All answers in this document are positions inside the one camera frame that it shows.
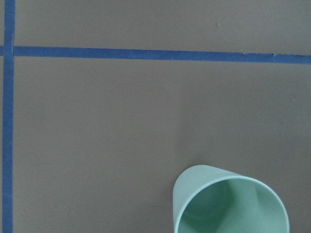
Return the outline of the light green cup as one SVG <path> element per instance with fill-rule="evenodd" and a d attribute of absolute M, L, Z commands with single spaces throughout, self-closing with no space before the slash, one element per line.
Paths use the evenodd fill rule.
<path fill-rule="evenodd" d="M 256 179 L 207 165 L 183 171 L 173 187 L 175 233 L 288 233 L 285 206 Z"/>

